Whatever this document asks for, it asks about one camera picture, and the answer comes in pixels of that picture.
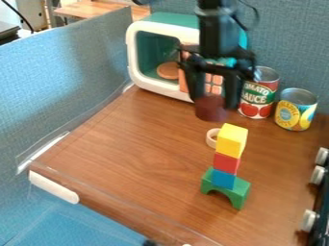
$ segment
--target tin can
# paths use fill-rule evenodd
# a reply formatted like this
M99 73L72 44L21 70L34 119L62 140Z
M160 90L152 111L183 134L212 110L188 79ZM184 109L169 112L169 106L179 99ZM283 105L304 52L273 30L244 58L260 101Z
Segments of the tin can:
M238 111L249 118L264 119L270 116L280 77L269 67L257 66L256 70L259 81L244 83Z
M311 126L317 97L302 88L286 88L281 92L275 111L275 123L291 131L305 131Z

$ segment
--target blue block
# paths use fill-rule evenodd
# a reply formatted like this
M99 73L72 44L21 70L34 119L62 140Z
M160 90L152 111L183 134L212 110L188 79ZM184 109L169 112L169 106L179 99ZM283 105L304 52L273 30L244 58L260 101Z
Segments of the blue block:
M233 189L236 175L214 169L212 183L215 186Z

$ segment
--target white knob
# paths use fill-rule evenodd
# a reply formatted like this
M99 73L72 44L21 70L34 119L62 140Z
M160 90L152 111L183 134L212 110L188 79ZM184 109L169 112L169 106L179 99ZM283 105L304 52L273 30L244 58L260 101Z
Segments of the white knob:
M325 168L323 166L318 166L317 165L315 167L315 170L313 171L312 176L311 176L310 183L315 184L315 185L320 185L322 180L323 180L325 172L326 171L325 171Z
M300 230L309 233L316 222L316 212L306 209Z
M329 150L326 148L319 148L316 155L316 164L323 165L328 158Z

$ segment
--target yellow block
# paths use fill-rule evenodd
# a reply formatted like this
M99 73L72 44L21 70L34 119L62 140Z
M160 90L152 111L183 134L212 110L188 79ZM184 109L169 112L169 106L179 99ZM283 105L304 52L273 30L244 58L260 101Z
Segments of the yellow block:
M225 123L218 133L215 150L220 154L239 159L247 137L247 129Z

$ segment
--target stacked blocks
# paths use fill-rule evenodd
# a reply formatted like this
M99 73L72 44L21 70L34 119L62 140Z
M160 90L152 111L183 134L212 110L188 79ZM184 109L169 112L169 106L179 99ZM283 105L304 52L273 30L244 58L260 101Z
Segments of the stacked blocks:
M201 191L219 191L229 197L236 209L242 209L250 183L237 177L248 130L224 124L217 136L214 167L202 177Z

